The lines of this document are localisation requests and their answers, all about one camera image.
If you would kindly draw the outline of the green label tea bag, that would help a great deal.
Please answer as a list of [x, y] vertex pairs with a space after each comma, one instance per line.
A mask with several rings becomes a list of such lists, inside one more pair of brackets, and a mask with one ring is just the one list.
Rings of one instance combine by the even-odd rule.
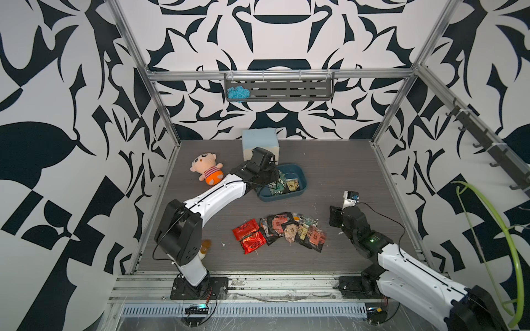
[[282, 194], [289, 193], [289, 189], [286, 182], [286, 177], [283, 172], [280, 170], [277, 171], [277, 181], [272, 184], [271, 194], [273, 196], [278, 196]]

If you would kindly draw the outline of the yellow label tea bag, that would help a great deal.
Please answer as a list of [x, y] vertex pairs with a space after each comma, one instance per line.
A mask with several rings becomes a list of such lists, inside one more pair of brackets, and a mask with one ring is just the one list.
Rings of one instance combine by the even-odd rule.
[[290, 193], [293, 193], [293, 192], [296, 192], [300, 189], [300, 183], [299, 183], [299, 180], [294, 178], [294, 179], [286, 179], [285, 180], [285, 185], [288, 189], [288, 191]]

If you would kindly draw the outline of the pink label tea bag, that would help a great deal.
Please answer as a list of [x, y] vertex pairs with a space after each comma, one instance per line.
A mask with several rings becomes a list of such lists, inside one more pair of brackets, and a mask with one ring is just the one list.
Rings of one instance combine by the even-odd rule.
[[321, 252], [325, 241], [327, 239], [327, 233], [319, 229], [317, 226], [311, 226], [305, 237], [305, 244], [317, 252]]

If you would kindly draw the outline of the beige label floral tea bag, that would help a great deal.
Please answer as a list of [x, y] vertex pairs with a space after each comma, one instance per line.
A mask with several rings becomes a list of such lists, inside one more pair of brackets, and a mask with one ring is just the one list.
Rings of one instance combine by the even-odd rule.
[[290, 223], [284, 226], [284, 238], [290, 243], [295, 242], [296, 235], [298, 233], [298, 225]]

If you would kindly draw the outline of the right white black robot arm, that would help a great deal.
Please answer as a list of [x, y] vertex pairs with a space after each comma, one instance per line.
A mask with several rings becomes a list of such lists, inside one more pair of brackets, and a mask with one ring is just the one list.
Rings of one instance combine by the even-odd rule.
[[492, 298], [476, 285], [468, 288], [426, 266], [386, 235], [370, 228], [356, 205], [330, 208], [329, 223], [340, 228], [371, 265], [370, 287], [414, 311], [438, 330], [507, 330]]

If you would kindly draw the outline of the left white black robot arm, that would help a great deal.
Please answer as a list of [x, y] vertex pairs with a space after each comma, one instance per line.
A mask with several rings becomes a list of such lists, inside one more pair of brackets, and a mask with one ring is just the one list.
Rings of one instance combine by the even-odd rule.
[[185, 202], [172, 200], [155, 233], [155, 247], [164, 252], [166, 261], [175, 264], [187, 284], [202, 288], [209, 276], [200, 258], [203, 227], [231, 202], [251, 190], [268, 186], [277, 178], [274, 154], [254, 148], [250, 160], [233, 168], [206, 192]]

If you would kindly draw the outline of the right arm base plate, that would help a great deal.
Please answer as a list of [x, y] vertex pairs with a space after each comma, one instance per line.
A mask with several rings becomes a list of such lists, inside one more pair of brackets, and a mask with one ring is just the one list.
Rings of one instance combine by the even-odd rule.
[[376, 284], [373, 277], [362, 276], [341, 276], [338, 278], [336, 287], [344, 299], [384, 299], [384, 296]]

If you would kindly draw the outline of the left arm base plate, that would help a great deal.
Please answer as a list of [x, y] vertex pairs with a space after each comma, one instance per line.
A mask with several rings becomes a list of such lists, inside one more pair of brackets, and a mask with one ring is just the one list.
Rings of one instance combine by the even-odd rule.
[[179, 300], [206, 300], [217, 295], [221, 299], [225, 298], [229, 286], [227, 277], [206, 276], [205, 279], [197, 286], [192, 286], [183, 277], [175, 278], [170, 299]]

